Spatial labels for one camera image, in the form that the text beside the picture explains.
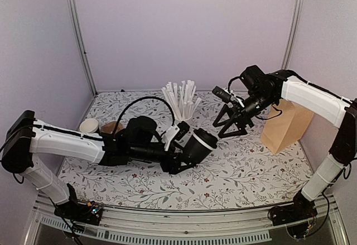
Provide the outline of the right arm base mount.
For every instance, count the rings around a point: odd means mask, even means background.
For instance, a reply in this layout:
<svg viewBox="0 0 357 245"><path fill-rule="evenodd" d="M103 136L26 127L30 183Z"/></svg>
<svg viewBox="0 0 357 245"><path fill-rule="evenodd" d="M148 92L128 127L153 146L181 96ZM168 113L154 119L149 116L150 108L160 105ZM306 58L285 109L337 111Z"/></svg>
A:
<svg viewBox="0 0 357 245"><path fill-rule="evenodd" d="M296 223L303 220L300 224L295 224L286 227L288 235L294 240L302 240L316 234L326 223L330 211L330 201L328 197L322 193L322 196L327 202L327 212L322 223L316 227L317 223L317 209L314 201L305 200L305 198L297 194L293 203L286 206L273 206L268 211L268 219L274 226L285 225L289 223Z"/></svg>

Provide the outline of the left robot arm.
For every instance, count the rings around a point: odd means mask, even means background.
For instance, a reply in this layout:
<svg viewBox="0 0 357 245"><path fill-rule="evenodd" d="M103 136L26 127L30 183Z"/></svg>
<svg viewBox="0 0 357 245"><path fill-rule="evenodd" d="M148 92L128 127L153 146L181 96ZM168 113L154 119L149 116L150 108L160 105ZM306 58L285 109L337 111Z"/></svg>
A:
<svg viewBox="0 0 357 245"><path fill-rule="evenodd" d="M162 171L178 174L199 163L191 149L180 148L176 140L189 130L186 123L172 125L163 136L156 122L145 116L129 120L126 128L106 133L81 133L56 128L24 111L8 130L1 147L2 167L10 173L25 176L61 207L70 219L79 219L83 205L76 200L72 186L64 184L36 158L38 153L79 158L101 166L126 165L129 160L158 162Z"/></svg>

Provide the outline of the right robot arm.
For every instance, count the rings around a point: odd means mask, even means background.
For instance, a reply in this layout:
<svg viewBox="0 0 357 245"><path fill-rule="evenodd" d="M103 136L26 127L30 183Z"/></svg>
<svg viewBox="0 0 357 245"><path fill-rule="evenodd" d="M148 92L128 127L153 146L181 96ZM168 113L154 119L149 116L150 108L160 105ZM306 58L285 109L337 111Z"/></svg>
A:
<svg viewBox="0 0 357 245"><path fill-rule="evenodd" d="M219 138L242 136L253 126L253 117L280 101L295 103L311 111L335 131L324 160L294 198L288 209L292 220L301 220L310 204L334 183L343 168L356 156L356 100L336 95L289 69L264 73L258 66L247 67L233 77L226 88L216 86L213 94L224 105L213 125Z"/></svg>

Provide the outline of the left aluminium corner post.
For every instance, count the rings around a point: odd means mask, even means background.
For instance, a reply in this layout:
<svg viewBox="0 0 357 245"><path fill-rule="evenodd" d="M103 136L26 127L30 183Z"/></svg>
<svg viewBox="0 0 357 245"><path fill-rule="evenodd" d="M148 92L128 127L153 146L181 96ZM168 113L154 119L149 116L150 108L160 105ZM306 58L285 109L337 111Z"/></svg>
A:
<svg viewBox="0 0 357 245"><path fill-rule="evenodd" d="M76 0L67 0L67 5L69 8L69 13L71 17L71 23L74 30L74 35L76 39L76 44L79 50L80 60L83 65L84 74L88 82L90 92L95 97L98 95L98 91L95 85L93 74L90 68L88 53L84 44L83 34L80 27L79 15L76 6Z"/></svg>

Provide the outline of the right aluminium corner post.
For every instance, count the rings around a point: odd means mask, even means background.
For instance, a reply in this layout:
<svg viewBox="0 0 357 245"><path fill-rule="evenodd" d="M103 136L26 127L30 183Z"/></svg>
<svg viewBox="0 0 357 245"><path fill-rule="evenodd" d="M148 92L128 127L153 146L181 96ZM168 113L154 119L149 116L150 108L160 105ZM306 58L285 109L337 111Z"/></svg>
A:
<svg viewBox="0 0 357 245"><path fill-rule="evenodd" d="M286 44L286 48L285 48L285 52L284 52L284 56L283 56L283 60L282 60L282 66L281 66L282 70L287 70L289 63L290 63L293 46L295 43L297 31L298 31L298 25L299 25L301 13L302 13L303 2L304 2L304 0L295 0L293 14L292 14L292 21L291 21L291 25L290 25L290 31L288 34L287 44Z"/></svg>

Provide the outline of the aluminium front rail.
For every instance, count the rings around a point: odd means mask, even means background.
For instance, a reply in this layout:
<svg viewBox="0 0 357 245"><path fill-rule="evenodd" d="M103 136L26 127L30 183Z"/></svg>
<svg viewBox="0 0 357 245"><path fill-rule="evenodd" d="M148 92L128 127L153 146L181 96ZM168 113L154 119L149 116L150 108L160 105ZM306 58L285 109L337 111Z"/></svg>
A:
<svg viewBox="0 0 357 245"><path fill-rule="evenodd" d="M315 200L317 216L274 225L270 206L169 211L104 206L98 225L72 223L38 196L25 244L352 244L331 194Z"/></svg>

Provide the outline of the aluminium corner post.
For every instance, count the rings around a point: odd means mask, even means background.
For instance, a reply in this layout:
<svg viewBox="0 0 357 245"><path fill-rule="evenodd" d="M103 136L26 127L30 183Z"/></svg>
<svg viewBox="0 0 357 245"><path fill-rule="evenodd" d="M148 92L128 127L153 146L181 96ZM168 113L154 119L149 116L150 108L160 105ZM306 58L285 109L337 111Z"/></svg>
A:
<svg viewBox="0 0 357 245"><path fill-rule="evenodd" d="M88 82L90 92L95 97L98 95L98 91L95 85L93 74L90 68L88 53L84 44L83 34L80 27L79 15L76 6L76 0L67 0L67 5L69 8L69 13L71 17L71 23L74 30L74 35L76 39L76 44L79 50L80 60L83 65L84 74Z"/></svg>
<svg viewBox="0 0 357 245"><path fill-rule="evenodd" d="M295 43L297 31L298 31L298 25L299 25L301 13L302 13L303 2L304 2L304 0L295 0L293 14L292 14L292 21L291 21L291 25L290 25L290 31L288 34L287 44L286 44L286 48L285 48L285 52L284 52L284 56L283 56L283 60L282 60L282 66L281 66L282 70L287 70L289 63L290 63L293 46Z"/></svg>

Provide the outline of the black plastic cup lid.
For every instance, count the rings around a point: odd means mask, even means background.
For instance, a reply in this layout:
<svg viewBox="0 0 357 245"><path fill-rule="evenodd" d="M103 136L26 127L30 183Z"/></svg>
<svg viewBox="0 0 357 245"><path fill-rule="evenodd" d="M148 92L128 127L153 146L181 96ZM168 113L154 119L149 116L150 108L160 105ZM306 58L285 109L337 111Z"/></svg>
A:
<svg viewBox="0 0 357 245"><path fill-rule="evenodd" d="M205 131L204 129L195 129L192 135L198 141L198 143L200 143L207 149L213 151L217 148L218 139L212 134Z"/></svg>

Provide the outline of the black and white coffee cup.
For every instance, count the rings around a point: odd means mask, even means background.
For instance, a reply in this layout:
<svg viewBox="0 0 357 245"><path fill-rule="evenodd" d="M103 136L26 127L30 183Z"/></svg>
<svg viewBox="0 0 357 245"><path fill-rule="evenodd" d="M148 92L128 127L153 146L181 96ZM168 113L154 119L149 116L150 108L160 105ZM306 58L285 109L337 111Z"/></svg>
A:
<svg viewBox="0 0 357 245"><path fill-rule="evenodd" d="M196 134L192 134L182 150L184 161L190 164L199 164L212 152L211 147Z"/></svg>

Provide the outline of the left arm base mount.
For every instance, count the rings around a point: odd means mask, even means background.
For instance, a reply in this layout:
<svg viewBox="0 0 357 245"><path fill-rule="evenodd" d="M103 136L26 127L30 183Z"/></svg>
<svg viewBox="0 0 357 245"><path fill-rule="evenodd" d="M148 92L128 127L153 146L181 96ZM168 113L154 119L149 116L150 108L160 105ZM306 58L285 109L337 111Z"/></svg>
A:
<svg viewBox="0 0 357 245"><path fill-rule="evenodd" d="M67 184L67 186L69 188L69 200L64 204L55 205L54 214L75 222L99 225L103 207L95 201L80 204L75 189L70 184Z"/></svg>

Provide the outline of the brown paper bag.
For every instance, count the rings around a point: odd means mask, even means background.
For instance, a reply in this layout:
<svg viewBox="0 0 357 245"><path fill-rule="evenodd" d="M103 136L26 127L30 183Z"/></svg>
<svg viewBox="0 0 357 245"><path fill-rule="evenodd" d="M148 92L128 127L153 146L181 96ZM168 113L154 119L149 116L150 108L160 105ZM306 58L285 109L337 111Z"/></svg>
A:
<svg viewBox="0 0 357 245"><path fill-rule="evenodd" d="M281 99L271 107L260 140L276 155L302 138L313 116L312 111Z"/></svg>

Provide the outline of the paper-wrapped straws bundle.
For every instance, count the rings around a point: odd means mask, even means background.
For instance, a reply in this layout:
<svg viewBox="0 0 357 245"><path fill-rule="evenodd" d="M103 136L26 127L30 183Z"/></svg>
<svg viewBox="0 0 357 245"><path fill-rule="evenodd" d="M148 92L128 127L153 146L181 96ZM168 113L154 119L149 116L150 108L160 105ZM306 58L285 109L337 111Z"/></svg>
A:
<svg viewBox="0 0 357 245"><path fill-rule="evenodd" d="M166 102L173 110L174 116L187 118L193 116L201 102L200 97L195 97L196 85L192 80L182 81L181 84L169 81L161 88Z"/></svg>

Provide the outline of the white paper straw cup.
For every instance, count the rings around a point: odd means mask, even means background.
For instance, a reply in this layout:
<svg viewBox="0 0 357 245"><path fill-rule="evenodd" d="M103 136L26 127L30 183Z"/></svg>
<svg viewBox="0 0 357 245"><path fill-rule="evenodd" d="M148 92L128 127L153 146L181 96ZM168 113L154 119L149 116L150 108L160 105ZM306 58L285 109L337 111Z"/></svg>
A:
<svg viewBox="0 0 357 245"><path fill-rule="evenodd" d="M181 122L185 122L189 127L191 127L192 116L189 116L187 118L178 118L175 116L175 125L178 126Z"/></svg>

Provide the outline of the brown cardboard cup carrier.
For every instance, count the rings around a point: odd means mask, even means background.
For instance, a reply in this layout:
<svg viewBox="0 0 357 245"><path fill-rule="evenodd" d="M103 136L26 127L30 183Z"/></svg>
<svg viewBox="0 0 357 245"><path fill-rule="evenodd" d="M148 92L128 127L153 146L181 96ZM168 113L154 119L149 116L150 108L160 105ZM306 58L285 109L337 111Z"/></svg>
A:
<svg viewBox="0 0 357 245"><path fill-rule="evenodd" d="M115 125L116 125L116 121L111 121L109 123L104 124L100 129L100 134L115 136L118 132L124 129L124 126L121 123L119 123L118 127L115 130L115 133L113 133Z"/></svg>

